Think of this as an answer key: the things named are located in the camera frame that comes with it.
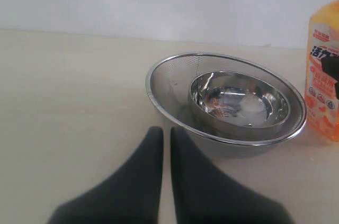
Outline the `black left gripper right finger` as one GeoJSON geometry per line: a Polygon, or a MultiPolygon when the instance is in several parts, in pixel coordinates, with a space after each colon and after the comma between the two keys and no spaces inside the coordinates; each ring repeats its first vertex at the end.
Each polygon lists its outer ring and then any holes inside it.
{"type": "Polygon", "coordinates": [[[218,169],[180,127],[171,129],[177,223],[293,223],[285,207],[218,169]]]}

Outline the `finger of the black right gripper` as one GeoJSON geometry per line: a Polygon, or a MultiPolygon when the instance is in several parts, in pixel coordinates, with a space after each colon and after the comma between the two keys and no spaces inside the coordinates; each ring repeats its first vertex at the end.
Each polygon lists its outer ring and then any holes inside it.
{"type": "Polygon", "coordinates": [[[339,59],[338,57],[325,57],[321,59],[322,71],[336,80],[334,84],[336,98],[339,99],[339,59]]]}

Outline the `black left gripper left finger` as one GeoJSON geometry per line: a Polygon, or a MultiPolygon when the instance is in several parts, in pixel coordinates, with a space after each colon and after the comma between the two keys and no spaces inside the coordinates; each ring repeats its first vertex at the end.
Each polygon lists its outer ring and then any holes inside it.
{"type": "Polygon", "coordinates": [[[48,223],[158,223],[162,174],[163,131],[150,127],[115,173],[61,204],[48,223]]]}

